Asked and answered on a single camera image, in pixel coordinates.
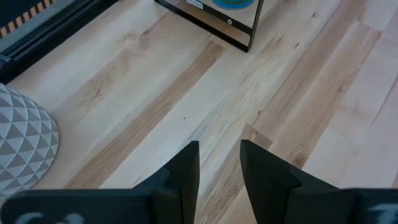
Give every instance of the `triangle pattern fabric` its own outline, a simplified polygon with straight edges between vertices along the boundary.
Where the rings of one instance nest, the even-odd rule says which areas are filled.
[[[33,172],[36,172],[39,169],[40,165],[42,165],[42,161],[28,163],[28,166],[33,170]]]
[[[30,159],[32,158],[34,152],[35,151],[20,152],[19,156],[21,156],[23,158],[23,160],[26,163],[28,163],[30,161]]]
[[[28,182],[33,176],[34,176],[34,174],[30,174],[30,175],[23,176],[23,177],[18,177],[18,178],[17,178],[18,184],[24,185],[24,184],[25,184],[26,182]]]
[[[43,161],[43,157],[38,153],[38,152],[34,152],[32,158],[30,158],[29,163],[31,162],[42,162]]]
[[[32,100],[0,84],[0,199],[29,189],[48,171],[58,128]]]
[[[12,107],[1,108],[1,113],[9,120],[12,121],[12,115],[14,114],[14,109]]]
[[[24,135],[17,129],[17,127],[15,127],[14,124],[11,123],[6,139],[20,138],[20,137],[24,137]]]
[[[39,135],[39,132],[34,128],[31,122],[27,123],[26,136]]]
[[[44,140],[42,136],[39,137],[39,143],[37,143],[37,149],[48,148],[49,144]]]
[[[10,155],[0,155],[0,165],[6,168],[8,164],[12,161],[12,159],[15,157],[15,154],[10,154]]]
[[[3,123],[10,123],[11,121],[8,119],[8,118],[6,118],[2,113],[0,113],[0,123],[1,124],[3,124]]]
[[[0,136],[3,139],[7,138],[8,130],[11,127],[11,123],[0,123]]]
[[[21,145],[21,149],[19,150],[19,153],[22,152],[29,152],[29,151],[33,151],[35,150],[35,148],[32,146],[32,144],[27,140],[27,138],[24,138],[22,145]]]
[[[27,121],[17,110],[13,111],[12,122]]]
[[[13,122],[13,125],[22,133],[26,133],[27,129],[27,121],[21,121],[21,122]]]
[[[24,159],[19,154],[16,154],[15,157],[10,162],[10,164],[8,164],[7,169],[8,168],[13,168],[13,167],[19,167],[19,166],[22,166],[22,165],[23,166],[26,165],[26,162],[24,161]]]
[[[54,157],[55,157],[55,155],[52,152],[52,150],[49,150],[44,159],[53,159]]]
[[[45,156],[47,155],[49,149],[48,148],[44,148],[44,149],[38,149],[37,152],[43,157],[45,158]]]
[[[44,110],[39,110],[39,113],[42,121],[50,121],[50,117],[48,116],[47,112],[45,112]]]
[[[12,106],[11,96],[8,93],[0,93],[0,98]]]
[[[24,108],[25,105],[21,103],[22,98],[20,96],[11,96],[12,106],[17,108],[21,107]]]
[[[29,116],[30,121],[40,121],[40,113],[37,108],[29,108],[27,115]]]
[[[42,134],[48,134],[51,133],[51,130],[49,127],[47,127],[47,125],[45,125],[44,122],[42,122]]]
[[[25,100],[25,105],[26,105],[27,108],[36,108],[34,103],[31,100],[28,100],[28,99]]]
[[[18,181],[14,179],[13,181],[11,181],[11,182],[4,188],[4,190],[17,189],[17,188],[19,188],[20,186],[21,186],[20,183],[18,183]]]
[[[1,146],[0,156],[10,155],[15,153],[17,153],[15,149],[7,141],[4,141]]]
[[[45,160],[45,163],[46,163],[47,165],[51,166],[51,164],[52,164],[53,161],[54,161],[54,158],[52,158],[52,159],[46,159],[46,160]]]
[[[24,137],[13,138],[13,139],[7,139],[6,142],[13,148],[14,152],[18,152],[19,149],[21,148],[24,139],[25,139]]]
[[[47,165],[45,162],[42,163],[42,165],[40,165],[39,169],[37,171],[46,171],[50,168],[49,165]]]
[[[31,143],[31,145],[34,148],[37,147],[37,144],[39,143],[39,138],[40,138],[40,135],[38,135],[38,134],[26,137],[26,139]]]
[[[25,118],[25,120],[28,119],[27,117],[27,108],[14,108],[14,110],[18,111],[18,113]]]
[[[19,174],[24,170],[24,167],[25,167],[25,165],[7,168],[7,171],[13,176],[13,178],[17,178],[19,176]]]

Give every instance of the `wooden floor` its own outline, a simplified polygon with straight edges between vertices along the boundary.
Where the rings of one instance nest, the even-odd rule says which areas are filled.
[[[199,140],[197,223],[255,223],[240,139],[337,187],[398,187],[397,7],[290,0],[245,54],[119,1],[9,84],[60,128],[35,188],[130,188]]]

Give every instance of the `black metal frame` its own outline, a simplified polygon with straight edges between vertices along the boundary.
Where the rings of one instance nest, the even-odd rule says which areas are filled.
[[[0,52],[0,82],[7,84],[118,0],[77,0]]]
[[[166,7],[170,11],[178,14],[179,16],[183,17],[184,19],[189,20],[190,22],[200,26],[201,28],[207,30],[208,32],[211,32],[212,34],[216,35],[217,37],[227,41],[231,45],[237,47],[238,49],[240,49],[244,52],[249,52],[249,50],[251,49],[251,47],[253,45],[254,36],[256,35],[257,26],[258,26],[258,23],[260,20],[262,5],[264,4],[264,0],[259,0],[257,9],[256,9],[256,15],[254,16],[253,27],[248,27],[248,26],[242,24],[241,22],[227,16],[226,14],[223,14],[222,12],[217,11],[216,9],[213,9],[212,7],[207,6],[206,4],[201,2],[203,4],[203,11],[211,14],[212,16],[215,16],[216,18],[218,18],[218,19],[226,22],[227,24],[239,29],[240,31],[248,34],[250,36],[249,44],[245,45],[245,44],[241,43],[240,41],[232,38],[231,36],[223,33],[222,31],[215,29],[214,27],[210,26],[209,24],[197,19],[195,16],[175,7],[173,4],[168,3],[167,0],[154,0],[154,1],[159,3],[162,6]]]

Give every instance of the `wood grain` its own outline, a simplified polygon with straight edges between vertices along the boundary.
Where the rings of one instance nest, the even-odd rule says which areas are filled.
[[[359,170],[358,173],[350,175],[347,172],[353,169],[355,160],[361,156],[375,159],[373,164],[378,162],[372,151],[367,148],[371,147],[375,152],[380,148],[369,139],[372,138],[371,130],[397,81],[397,51],[398,45],[392,40],[385,37],[378,40],[318,141],[304,167],[305,171],[340,187],[348,186],[350,179],[355,180],[351,182],[351,186],[362,184],[363,187],[367,187],[371,184],[360,183],[357,180],[357,176],[361,175]],[[361,166],[361,170],[367,169],[365,164],[358,165]],[[378,166],[372,169],[378,172],[384,170]],[[373,186],[390,187],[386,182],[374,182]]]
[[[99,187],[174,105],[196,84],[215,61],[217,61],[222,52],[222,47],[210,43],[190,67],[178,76],[121,135],[113,140],[72,178],[67,188]]]
[[[395,0],[368,0],[365,11],[358,18],[360,22],[383,31],[398,8]]]
[[[343,1],[294,70],[272,97],[254,127],[274,139],[352,23],[363,11],[362,1]]]
[[[34,188],[129,189],[199,140],[196,223],[255,224],[242,138],[338,187],[397,187],[396,1],[267,3],[244,53],[118,1],[13,80],[60,130]]]
[[[270,151],[302,168],[380,32],[355,22],[299,100]]]
[[[215,174],[211,187],[201,196],[197,205],[196,223],[218,223],[232,204],[238,193],[244,188],[242,168],[240,166],[241,139],[248,139],[264,149],[268,149],[272,141],[245,125],[241,135]]]

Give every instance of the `hardwood floor plank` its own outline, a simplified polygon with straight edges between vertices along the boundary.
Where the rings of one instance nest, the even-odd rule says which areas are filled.
[[[257,224],[245,187],[241,189],[218,223]]]
[[[386,99],[391,95],[398,74],[398,45],[381,37],[363,65],[358,77],[336,110],[328,128],[322,134],[304,170],[339,187],[389,187],[390,182],[374,181],[370,175],[359,181],[358,174],[347,174],[362,154],[372,158],[368,148],[380,146],[370,141],[374,126]]]
[[[369,26],[359,22],[351,26],[279,134],[271,138],[271,152],[299,168],[304,166],[379,38],[380,32]]]
[[[243,129],[245,119],[252,121],[251,117],[257,116],[256,108],[264,107],[262,101],[267,101],[275,93],[278,85],[336,9],[337,3],[339,1],[317,1],[316,4],[300,1],[287,3],[276,10],[258,30],[256,38],[262,41],[255,42],[248,54],[228,49],[101,187],[136,185],[177,153],[183,147],[182,142],[193,140],[191,137],[196,136],[195,140],[201,142],[201,159],[205,159],[203,155],[208,155],[214,149],[212,141],[217,144],[230,136],[237,137],[234,131]],[[308,19],[313,18],[314,10],[319,12],[319,16]],[[297,41],[302,44],[295,48]],[[207,131],[193,134],[223,100],[228,106],[222,106],[222,109],[215,112],[215,117],[220,116],[221,119],[217,119],[216,124],[207,123]],[[226,128],[229,125],[234,126],[230,131]],[[223,149],[219,154],[222,161],[231,148],[220,149]],[[210,177],[215,173],[212,170],[217,170],[219,166],[220,164],[214,164],[214,168],[209,171]],[[205,192],[205,189],[202,187],[200,192]]]
[[[165,117],[174,105],[217,61],[223,48],[210,43],[198,58],[159,95],[105,149],[95,156],[68,183],[67,188],[98,188],[137,145]]]
[[[53,113],[167,12],[149,1],[119,1],[8,85]]]
[[[395,43],[398,43],[398,8],[388,23],[387,28],[384,30],[383,36],[386,36]]]
[[[248,139],[268,149],[272,144],[271,140],[245,125],[240,137],[238,137],[232,150],[213,177],[210,188],[201,196],[198,201],[196,223],[218,223],[227,208],[238,196],[244,187],[242,169],[240,166],[241,139]]]
[[[363,10],[363,1],[343,1],[272,97],[254,128],[274,139],[292,110],[326,64],[336,46]]]
[[[366,142],[346,171],[344,187],[391,187],[398,172],[398,83],[371,126]]]
[[[329,127],[356,144],[362,144],[397,75],[398,44],[381,37],[333,115]]]
[[[397,8],[396,0],[368,0],[366,9],[358,20],[374,29],[384,31]]]

